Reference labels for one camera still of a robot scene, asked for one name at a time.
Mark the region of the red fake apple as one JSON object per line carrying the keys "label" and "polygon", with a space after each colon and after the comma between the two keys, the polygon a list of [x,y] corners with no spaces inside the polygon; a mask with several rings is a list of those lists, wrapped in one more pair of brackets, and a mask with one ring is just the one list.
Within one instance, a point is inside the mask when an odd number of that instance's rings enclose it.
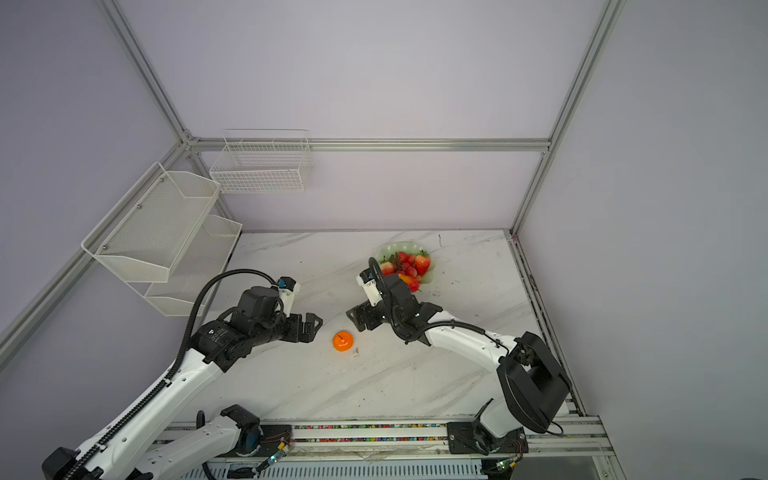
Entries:
{"label": "red fake apple", "polygon": [[380,270],[381,270],[381,274],[383,276],[388,276],[388,275],[395,274],[396,271],[397,271],[395,265],[392,262],[381,263],[380,264]]}
{"label": "red fake apple", "polygon": [[431,258],[425,254],[418,254],[414,257],[412,265],[417,271],[417,274],[423,276],[428,272],[431,266]]}

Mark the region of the red strawberry bunch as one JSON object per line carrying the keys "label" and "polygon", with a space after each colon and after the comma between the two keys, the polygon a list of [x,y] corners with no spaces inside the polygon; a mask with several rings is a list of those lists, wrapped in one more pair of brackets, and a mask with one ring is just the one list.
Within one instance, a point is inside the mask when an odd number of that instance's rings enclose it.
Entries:
{"label": "red strawberry bunch", "polygon": [[397,269],[397,275],[406,274],[411,277],[416,277],[420,283],[421,276],[417,274],[417,271],[412,265],[413,259],[413,255],[409,255],[405,252],[397,252],[394,254],[392,262]]}

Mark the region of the red yellow fake mango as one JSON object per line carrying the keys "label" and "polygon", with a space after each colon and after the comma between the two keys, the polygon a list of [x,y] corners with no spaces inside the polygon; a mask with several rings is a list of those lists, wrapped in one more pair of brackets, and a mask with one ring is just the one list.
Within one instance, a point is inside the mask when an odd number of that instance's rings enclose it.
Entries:
{"label": "red yellow fake mango", "polygon": [[420,288],[420,283],[416,277],[406,274],[399,274],[398,277],[408,286],[411,292],[416,292]]}

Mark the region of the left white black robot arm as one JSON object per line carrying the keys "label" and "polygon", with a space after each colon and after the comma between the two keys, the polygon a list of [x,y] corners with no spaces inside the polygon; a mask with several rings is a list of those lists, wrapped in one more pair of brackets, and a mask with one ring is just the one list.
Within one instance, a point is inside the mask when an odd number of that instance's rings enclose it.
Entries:
{"label": "left white black robot arm", "polygon": [[259,270],[266,285],[246,290],[234,307],[194,326],[203,301],[225,271],[197,295],[181,344],[168,369],[120,415],[77,448],[59,447],[42,464],[47,479],[171,479],[230,451],[256,453],[262,443],[260,419],[240,405],[225,408],[210,422],[158,449],[151,447],[177,415],[203,390],[258,346],[275,341],[311,343],[323,325],[313,313],[292,312],[298,285]]}

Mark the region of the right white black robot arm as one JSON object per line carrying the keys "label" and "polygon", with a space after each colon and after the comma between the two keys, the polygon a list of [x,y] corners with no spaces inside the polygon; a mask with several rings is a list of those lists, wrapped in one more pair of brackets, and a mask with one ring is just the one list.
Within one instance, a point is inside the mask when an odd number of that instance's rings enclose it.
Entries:
{"label": "right white black robot arm", "polygon": [[545,341],[533,332],[517,336],[459,320],[442,307],[420,302],[402,278],[383,273],[371,257],[357,276],[367,300],[346,312],[360,332],[390,326],[403,343],[422,343],[457,354],[493,372],[501,396],[489,399],[469,422],[447,425],[452,453],[491,455],[527,451],[525,432],[549,434],[571,393],[572,382]]}

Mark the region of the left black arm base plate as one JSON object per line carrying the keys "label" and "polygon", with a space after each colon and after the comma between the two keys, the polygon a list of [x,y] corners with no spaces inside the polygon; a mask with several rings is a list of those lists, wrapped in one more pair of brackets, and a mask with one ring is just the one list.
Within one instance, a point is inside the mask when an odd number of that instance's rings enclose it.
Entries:
{"label": "left black arm base plate", "polygon": [[254,426],[241,434],[235,452],[240,457],[266,458],[275,453],[281,443],[290,443],[292,433],[288,424]]}

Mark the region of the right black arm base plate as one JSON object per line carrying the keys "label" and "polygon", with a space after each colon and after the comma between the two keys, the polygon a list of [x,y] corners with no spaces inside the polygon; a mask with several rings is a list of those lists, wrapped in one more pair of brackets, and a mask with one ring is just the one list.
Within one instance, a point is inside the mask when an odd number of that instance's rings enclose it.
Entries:
{"label": "right black arm base plate", "polygon": [[503,437],[494,436],[479,422],[449,422],[446,425],[451,454],[526,454],[529,452],[523,428],[509,431]]}

